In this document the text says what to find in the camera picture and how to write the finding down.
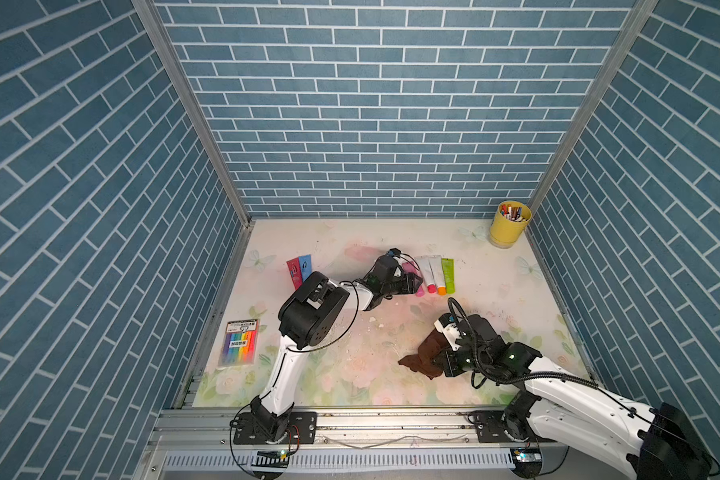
vent grille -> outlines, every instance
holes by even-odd
[[[256,470],[281,472],[268,467],[273,459],[257,457],[256,450],[237,456],[240,465],[250,468],[254,458]],[[309,450],[293,456],[290,473],[374,472],[390,468],[406,469],[485,469],[514,468],[508,448],[410,448],[361,450]],[[231,471],[237,470],[228,452],[171,452],[166,456],[164,471]]]

green tube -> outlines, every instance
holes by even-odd
[[[445,292],[456,293],[456,284],[454,283],[454,259],[443,258],[443,274],[445,274]]]

mounting plate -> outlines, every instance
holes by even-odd
[[[516,442],[515,439],[507,435],[504,422],[501,421],[503,414],[503,410],[476,410],[468,414],[478,433],[480,443]],[[547,438],[537,438],[536,435],[533,435],[530,440],[533,443],[552,442]]]
[[[317,412],[293,412],[288,419],[288,423],[297,427],[302,445],[315,443]],[[240,414],[238,417],[238,425],[240,425],[240,427],[235,430],[235,437],[233,439],[235,445],[266,445],[267,438],[258,436],[256,432],[254,432],[254,421],[250,412]],[[278,444],[287,445],[288,435],[278,442]]]

blue package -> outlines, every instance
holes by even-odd
[[[298,258],[298,265],[302,268],[302,282],[312,274],[312,255],[301,255]]]

red package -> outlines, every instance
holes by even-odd
[[[302,285],[302,268],[298,264],[298,257],[288,260],[288,272],[291,274],[291,281],[294,288],[298,289]]]

